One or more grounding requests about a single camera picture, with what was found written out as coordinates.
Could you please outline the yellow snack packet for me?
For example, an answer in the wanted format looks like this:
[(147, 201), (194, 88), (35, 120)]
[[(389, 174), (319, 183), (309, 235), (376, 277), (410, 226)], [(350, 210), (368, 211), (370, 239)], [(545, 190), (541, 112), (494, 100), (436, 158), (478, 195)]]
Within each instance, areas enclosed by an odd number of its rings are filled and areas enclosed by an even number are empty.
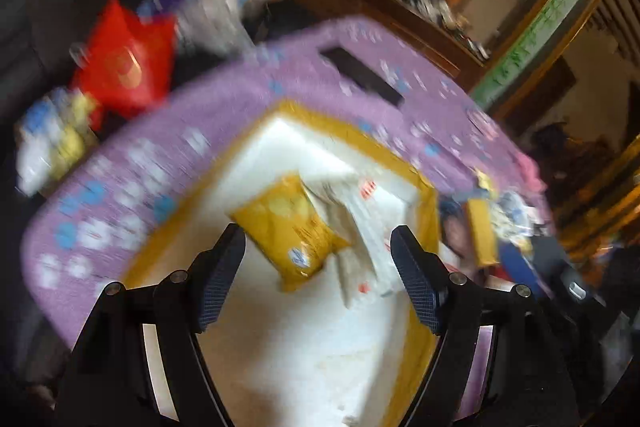
[(232, 210), (231, 219), (278, 271), (286, 293), (320, 272), (329, 255), (350, 246), (321, 217), (296, 173)]

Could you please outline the white plastic packet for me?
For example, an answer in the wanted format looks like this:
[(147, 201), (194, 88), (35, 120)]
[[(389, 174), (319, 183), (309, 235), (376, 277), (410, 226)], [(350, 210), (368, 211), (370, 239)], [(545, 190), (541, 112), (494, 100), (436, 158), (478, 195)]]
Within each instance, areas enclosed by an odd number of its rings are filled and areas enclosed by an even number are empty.
[(336, 247), (337, 273), (348, 309), (401, 291), (390, 234), (401, 224), (401, 202), (370, 176), (311, 178), (303, 187), (330, 229), (347, 242)]

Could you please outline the red foil packet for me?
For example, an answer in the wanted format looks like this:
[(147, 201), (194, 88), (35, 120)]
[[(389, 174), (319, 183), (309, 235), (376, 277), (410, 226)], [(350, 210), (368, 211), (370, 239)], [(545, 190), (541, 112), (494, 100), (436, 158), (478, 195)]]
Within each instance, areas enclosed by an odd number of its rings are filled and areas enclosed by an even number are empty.
[(499, 242), (498, 259), (510, 281), (527, 286), (537, 298), (544, 297), (544, 288), (540, 286), (538, 275), (518, 247)]

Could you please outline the pink cloth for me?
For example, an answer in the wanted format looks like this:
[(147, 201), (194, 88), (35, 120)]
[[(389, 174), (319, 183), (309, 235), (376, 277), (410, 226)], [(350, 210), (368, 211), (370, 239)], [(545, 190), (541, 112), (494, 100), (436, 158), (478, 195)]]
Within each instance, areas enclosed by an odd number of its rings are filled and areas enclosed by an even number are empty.
[(547, 184), (541, 180), (536, 161), (519, 150), (516, 152), (514, 158), (527, 190), (535, 194), (544, 193), (547, 190)]

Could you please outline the yellow white storage box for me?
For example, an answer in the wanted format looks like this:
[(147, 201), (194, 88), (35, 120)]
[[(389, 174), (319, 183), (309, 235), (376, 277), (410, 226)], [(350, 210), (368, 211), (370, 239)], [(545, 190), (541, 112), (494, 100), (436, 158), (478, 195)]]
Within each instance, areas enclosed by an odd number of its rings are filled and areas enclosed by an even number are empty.
[[(372, 176), (421, 246), (437, 251), (433, 185), (352, 124), (285, 101), (249, 124), (128, 263), (155, 284), (212, 247), (230, 212), (281, 176)], [(218, 321), (198, 336), (238, 426), (396, 426), (435, 351), (408, 296), (345, 307), (334, 260), (297, 291), (248, 245)]]

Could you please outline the purple floral tablecloth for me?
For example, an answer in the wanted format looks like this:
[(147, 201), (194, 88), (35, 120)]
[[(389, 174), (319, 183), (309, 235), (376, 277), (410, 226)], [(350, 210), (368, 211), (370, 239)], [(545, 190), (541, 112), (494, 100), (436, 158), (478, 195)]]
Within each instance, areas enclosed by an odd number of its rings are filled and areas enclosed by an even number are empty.
[[(320, 54), (334, 46), (385, 79), (404, 104), (391, 106), (343, 77)], [(486, 174), (549, 214), (544, 193), (530, 193), (523, 182), (518, 147), (454, 80), (373, 20), (329, 20), (179, 88), (101, 145), (41, 207), (25, 232), (22, 270), (67, 346), (99, 292), (122, 277), (198, 177), (249, 124), (284, 101), (352, 124), (438, 191), (469, 190)]]

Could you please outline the blue yellow cloth pile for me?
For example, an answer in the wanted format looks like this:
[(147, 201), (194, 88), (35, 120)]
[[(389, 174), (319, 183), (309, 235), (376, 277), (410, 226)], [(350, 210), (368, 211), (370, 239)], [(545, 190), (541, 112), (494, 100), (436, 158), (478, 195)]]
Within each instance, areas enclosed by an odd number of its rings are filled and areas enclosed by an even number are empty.
[(18, 121), (16, 187), (26, 196), (50, 193), (99, 143), (91, 129), (96, 100), (58, 87)]

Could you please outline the red gift bag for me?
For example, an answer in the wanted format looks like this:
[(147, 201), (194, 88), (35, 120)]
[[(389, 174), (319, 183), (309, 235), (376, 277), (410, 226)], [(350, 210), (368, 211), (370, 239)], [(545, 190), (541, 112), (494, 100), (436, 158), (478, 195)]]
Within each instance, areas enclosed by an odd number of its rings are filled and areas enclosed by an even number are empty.
[(173, 15), (142, 20), (118, 0), (107, 1), (86, 43), (85, 64), (72, 81), (94, 103), (92, 130), (101, 130), (107, 115), (129, 120), (166, 100), (175, 36)]

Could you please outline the black phone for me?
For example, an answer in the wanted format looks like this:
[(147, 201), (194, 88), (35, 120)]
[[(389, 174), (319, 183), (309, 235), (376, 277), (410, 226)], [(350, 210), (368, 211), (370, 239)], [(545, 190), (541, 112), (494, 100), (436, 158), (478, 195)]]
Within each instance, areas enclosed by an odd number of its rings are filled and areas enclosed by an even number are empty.
[(404, 97), (394, 87), (346, 49), (334, 46), (321, 50), (320, 54), (363, 91), (375, 94), (394, 107), (404, 104)]

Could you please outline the clear plastic bag pile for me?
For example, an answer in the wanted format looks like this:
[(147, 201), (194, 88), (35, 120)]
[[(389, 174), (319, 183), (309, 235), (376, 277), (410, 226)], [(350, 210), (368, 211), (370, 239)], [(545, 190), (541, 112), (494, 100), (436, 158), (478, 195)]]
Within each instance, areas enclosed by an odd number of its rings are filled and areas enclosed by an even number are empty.
[(254, 48), (245, 23), (282, 0), (184, 0), (177, 11), (177, 39), (184, 52), (232, 56)]

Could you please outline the wooden counter with clutter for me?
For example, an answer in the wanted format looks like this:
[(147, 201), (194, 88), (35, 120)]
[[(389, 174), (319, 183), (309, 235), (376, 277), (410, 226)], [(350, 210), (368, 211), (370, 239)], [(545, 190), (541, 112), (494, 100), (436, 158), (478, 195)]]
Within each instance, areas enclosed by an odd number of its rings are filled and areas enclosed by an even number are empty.
[(405, 40), (464, 91), (480, 82), (487, 67), (472, 42), (435, 22), (404, 0), (292, 0), (322, 20), (361, 15)]

